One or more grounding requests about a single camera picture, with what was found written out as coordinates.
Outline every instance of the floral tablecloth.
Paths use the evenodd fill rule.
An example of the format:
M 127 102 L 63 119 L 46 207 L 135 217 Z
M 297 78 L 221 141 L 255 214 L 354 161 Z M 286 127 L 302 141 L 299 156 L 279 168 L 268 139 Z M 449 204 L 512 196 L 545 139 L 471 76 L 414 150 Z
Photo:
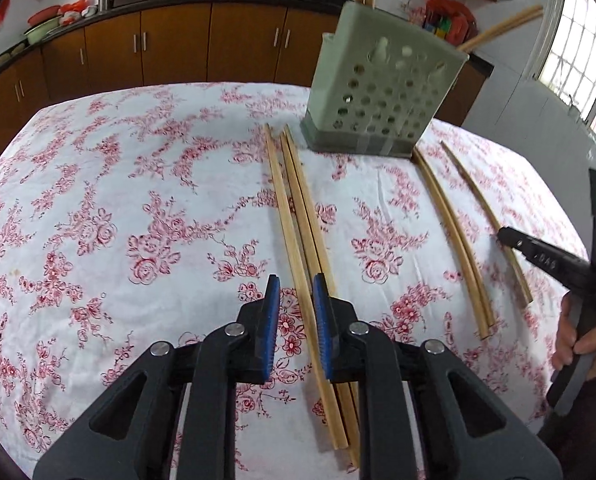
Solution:
M 299 121 L 308 89 L 188 84 L 40 111 L 0 158 L 0 441 L 39 457 L 156 340 L 198 341 L 282 284 L 270 383 L 241 385 L 239 478 L 343 478 L 293 290 L 262 125 Z M 524 158 L 434 121 L 419 143 L 475 250 L 496 314 L 481 342 L 452 248 L 408 160 L 300 150 L 339 295 L 400 341 L 435 337 L 527 423 L 544 412 L 562 288 L 522 261 L 524 312 L 445 140 L 503 223 L 584 247 Z

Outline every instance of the finger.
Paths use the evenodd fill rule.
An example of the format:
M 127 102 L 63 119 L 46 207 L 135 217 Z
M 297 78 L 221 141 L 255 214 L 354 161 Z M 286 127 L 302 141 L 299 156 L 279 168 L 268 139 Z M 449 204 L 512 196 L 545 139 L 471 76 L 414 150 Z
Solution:
M 576 344 L 576 329 L 566 316 L 561 316 L 560 319 L 558 319 L 558 335 L 556 336 L 556 339 L 563 340 L 570 347 Z
M 596 351 L 596 327 L 587 332 L 574 346 L 576 354 L 589 354 Z
M 561 317 L 569 317 L 569 313 L 571 311 L 571 292 L 568 292 L 562 297 L 562 301 L 560 302 L 560 309 Z
M 561 371 L 562 367 L 564 366 L 562 364 L 562 361 L 560 360 L 560 357 L 558 357 L 558 354 L 553 354 L 552 355 L 552 365 L 554 367 L 554 369 Z
M 574 361 L 573 348 L 562 340 L 556 341 L 556 355 L 565 365 L 570 365 Z

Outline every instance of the green plastic container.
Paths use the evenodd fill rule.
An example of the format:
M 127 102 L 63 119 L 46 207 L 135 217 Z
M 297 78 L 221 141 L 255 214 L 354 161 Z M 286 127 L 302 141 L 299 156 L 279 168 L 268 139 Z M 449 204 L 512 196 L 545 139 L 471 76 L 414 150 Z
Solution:
M 317 152 L 411 156 L 469 56 L 382 10 L 347 2 L 324 34 L 302 133 Z

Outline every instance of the human hand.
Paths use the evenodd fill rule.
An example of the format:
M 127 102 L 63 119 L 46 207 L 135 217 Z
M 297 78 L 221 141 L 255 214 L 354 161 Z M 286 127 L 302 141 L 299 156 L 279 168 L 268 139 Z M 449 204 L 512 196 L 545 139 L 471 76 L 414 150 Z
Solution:
M 562 370 L 563 366 L 571 364 L 574 354 L 590 354 L 596 351 L 596 327 L 576 342 L 576 329 L 569 322 L 569 311 L 571 310 L 569 293 L 562 298 L 561 308 L 558 334 L 556 335 L 556 351 L 552 356 L 553 367 L 558 371 Z M 596 378 L 596 360 L 587 375 L 587 380 L 593 378 Z

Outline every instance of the black countertop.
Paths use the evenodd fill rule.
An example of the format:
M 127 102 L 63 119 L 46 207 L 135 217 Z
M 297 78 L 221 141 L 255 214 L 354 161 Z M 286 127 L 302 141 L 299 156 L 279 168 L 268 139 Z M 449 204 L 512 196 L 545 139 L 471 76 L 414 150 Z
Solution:
M 49 41 L 55 40 L 64 34 L 68 34 L 69 32 L 76 30 L 81 27 L 86 27 L 87 25 L 91 25 L 92 23 L 101 22 L 102 20 L 107 20 L 108 18 L 114 18 L 116 16 L 121 16 L 123 14 L 130 14 L 132 12 L 140 12 L 140 10 L 147 10 L 147 9 L 155 9 L 157 7 L 166 7 L 166 6 L 173 6 L 173 5 L 182 5 L 182 4 L 196 4 L 196 3 L 223 3 L 223 2 L 242 2 L 242 3 L 249 3 L 249 4 L 264 4 L 264 5 L 275 5 L 275 6 L 285 6 L 294 9 L 304 9 L 304 10 L 312 10 L 314 12 L 321 12 L 323 14 L 333 14 L 335 16 L 339 15 L 342 11 L 343 5 L 348 2 L 348 0 L 148 0 L 146 2 L 139 2 L 135 4 L 129 4 L 122 7 L 117 7 L 107 12 L 100 12 L 91 18 L 85 18 L 79 20 L 79 22 L 74 23 L 73 25 L 69 25 L 68 27 L 61 27 L 56 32 L 49 34 L 46 36 L 42 41 L 36 43 L 34 45 L 26 47 L 23 51 L 19 54 L 16 54 L 8 61 L 2 63 L 0 65 L 0 73 L 6 70 L 9 66 L 11 66 L 16 60 L 20 59 L 22 56 L 43 46 L 45 43 L 49 43 Z M 494 70 L 492 64 L 488 63 L 484 59 L 476 56 L 475 54 L 470 55 L 470 63 L 479 71 L 482 72 L 486 77 L 489 77 Z

